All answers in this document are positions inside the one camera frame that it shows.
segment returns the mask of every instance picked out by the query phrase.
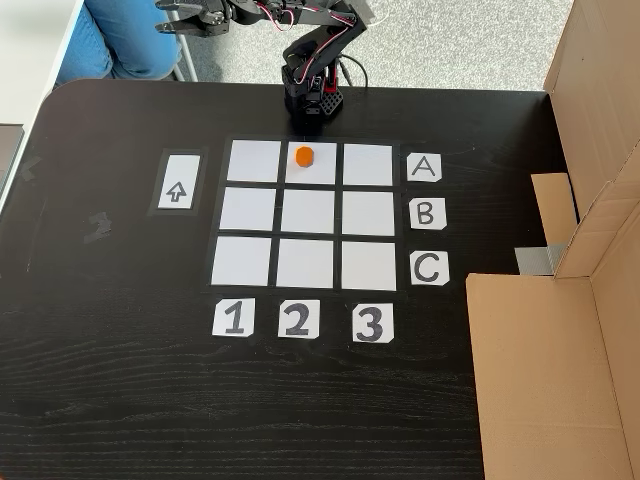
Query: cardboard box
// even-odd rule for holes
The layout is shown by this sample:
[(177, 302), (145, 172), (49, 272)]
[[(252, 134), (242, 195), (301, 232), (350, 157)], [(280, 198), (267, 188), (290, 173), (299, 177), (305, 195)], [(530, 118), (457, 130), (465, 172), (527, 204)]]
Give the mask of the cardboard box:
[(569, 235), (562, 181), (534, 179), (554, 277), (467, 279), (487, 480), (640, 480), (639, 22), (575, 0), (549, 71), (581, 217)]

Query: white paper card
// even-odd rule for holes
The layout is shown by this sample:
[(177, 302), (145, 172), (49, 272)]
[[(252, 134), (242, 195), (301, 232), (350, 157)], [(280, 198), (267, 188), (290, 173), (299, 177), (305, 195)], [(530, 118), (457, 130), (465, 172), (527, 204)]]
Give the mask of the white paper card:
[(444, 198), (414, 198), (409, 202), (411, 228), (442, 230), (447, 226)]
[(280, 142), (234, 140), (227, 180), (277, 182), (280, 147)]
[(342, 233), (395, 235), (393, 193), (343, 192)]
[(392, 303), (361, 303), (353, 310), (354, 342), (389, 343), (393, 337)]
[(270, 238), (218, 237), (211, 284), (266, 286), (270, 255)]
[[(313, 164), (301, 167), (296, 163), (294, 153), (296, 148), (307, 145), (313, 150)], [(336, 152), (335, 143), (291, 142), (287, 153), (287, 183), (312, 183), (333, 185), (336, 183)]]
[(281, 239), (276, 285), (333, 288), (333, 242)]
[(442, 178), (442, 158), (438, 153), (412, 153), (407, 158), (407, 180), (437, 182)]
[(275, 201), (275, 189), (227, 187), (220, 229), (271, 231)]
[(393, 185), (392, 172), (391, 146), (344, 146), (345, 185)]
[(318, 338), (320, 335), (320, 300), (286, 300), (280, 305), (278, 336)]
[(212, 335), (248, 337), (253, 334), (256, 301), (253, 298), (220, 300), (213, 317)]
[(170, 155), (158, 208), (190, 210), (199, 167), (199, 155)]
[(395, 244), (342, 242), (342, 288), (395, 291)]
[(411, 285), (442, 286), (449, 281), (447, 252), (416, 251), (409, 256)]
[(285, 190), (283, 232), (333, 233), (335, 192)]

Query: robotic arm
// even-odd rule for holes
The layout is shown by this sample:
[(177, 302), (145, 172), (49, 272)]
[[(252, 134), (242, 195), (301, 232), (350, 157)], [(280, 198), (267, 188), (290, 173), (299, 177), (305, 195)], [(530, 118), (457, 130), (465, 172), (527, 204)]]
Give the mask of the robotic arm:
[(231, 20), (242, 25), (270, 20), (281, 31), (297, 24), (319, 25), (283, 54), (285, 104), (293, 116), (330, 117), (342, 105), (338, 57), (366, 30), (345, 0), (157, 0), (156, 6), (187, 15), (156, 25), (161, 33), (222, 35), (229, 31)]

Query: leg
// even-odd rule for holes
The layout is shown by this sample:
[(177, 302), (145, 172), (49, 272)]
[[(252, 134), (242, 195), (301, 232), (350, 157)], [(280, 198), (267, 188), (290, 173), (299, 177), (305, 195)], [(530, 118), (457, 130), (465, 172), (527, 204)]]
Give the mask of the leg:
[(84, 5), (71, 34), (56, 84), (79, 78), (104, 78), (111, 72), (113, 60), (104, 38)]
[[(177, 22), (178, 20), (180, 20), (180, 17), (178, 16), (178, 12), (169, 11), (167, 13), (169, 14), (169, 18), (171, 19), (172, 22)], [(180, 50), (182, 51), (182, 58), (187, 64), (187, 68), (189, 69), (190, 80), (192, 82), (197, 82), (198, 74), (196, 73), (196, 67), (193, 64), (193, 59), (191, 58), (191, 51), (189, 50), (189, 44), (187, 43), (187, 39), (185, 38), (184, 35), (176, 35), (176, 37), (180, 42)], [(180, 77), (178, 77), (178, 80), (181, 82), (184, 82), (184, 77), (182, 80), (180, 80)]]
[(178, 44), (173, 35), (156, 31), (167, 14), (153, 0), (85, 0), (85, 5), (114, 53), (115, 77), (158, 80), (171, 73)]

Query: upward arrow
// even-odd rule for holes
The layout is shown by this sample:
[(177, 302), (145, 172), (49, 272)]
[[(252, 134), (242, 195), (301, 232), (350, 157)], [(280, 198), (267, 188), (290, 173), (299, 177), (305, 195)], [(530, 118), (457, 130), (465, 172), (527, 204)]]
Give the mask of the upward arrow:
[(165, 193), (165, 195), (171, 195), (171, 202), (177, 202), (180, 200), (180, 197), (186, 197), (187, 192), (184, 191), (182, 183), (178, 182), (171, 187), (171, 190)]

